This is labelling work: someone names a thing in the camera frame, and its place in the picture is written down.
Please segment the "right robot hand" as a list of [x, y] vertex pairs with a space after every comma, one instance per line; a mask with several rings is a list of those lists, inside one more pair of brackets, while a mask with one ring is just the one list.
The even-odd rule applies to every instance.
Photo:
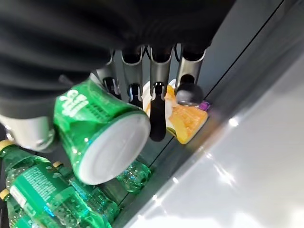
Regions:
[[115, 50], [127, 63], [142, 46], [164, 62], [211, 44], [232, 0], [3, 0], [0, 3], [0, 122], [37, 152], [56, 139], [55, 100], [104, 67]]

